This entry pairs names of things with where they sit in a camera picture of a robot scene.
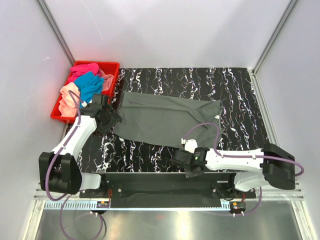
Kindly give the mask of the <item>grey t shirt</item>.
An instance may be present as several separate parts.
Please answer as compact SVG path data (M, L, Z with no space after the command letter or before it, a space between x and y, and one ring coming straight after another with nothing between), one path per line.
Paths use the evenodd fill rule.
M124 140L172 148L181 139L194 139L212 148L222 135L220 100L206 101L165 95L125 92L119 108L122 121L113 133Z

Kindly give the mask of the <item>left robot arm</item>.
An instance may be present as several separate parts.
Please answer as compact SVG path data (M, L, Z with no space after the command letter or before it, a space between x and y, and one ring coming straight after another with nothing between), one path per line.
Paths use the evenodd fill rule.
M97 198L108 193L106 178L100 173L81 172L76 161L93 132L105 135L122 118L104 94L95 93L90 103L77 106L76 111L75 122L62 141L38 158L40 187L51 201L86 190Z

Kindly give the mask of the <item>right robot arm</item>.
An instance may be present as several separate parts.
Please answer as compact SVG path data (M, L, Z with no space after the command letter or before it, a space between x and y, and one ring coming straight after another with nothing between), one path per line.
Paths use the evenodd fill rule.
M210 171L234 170L227 185L228 195L239 198L251 189L270 185L280 190L296 186L295 158L279 146L268 143L247 151L199 147L196 140L182 140L183 149L174 152L172 164L183 168L189 177Z

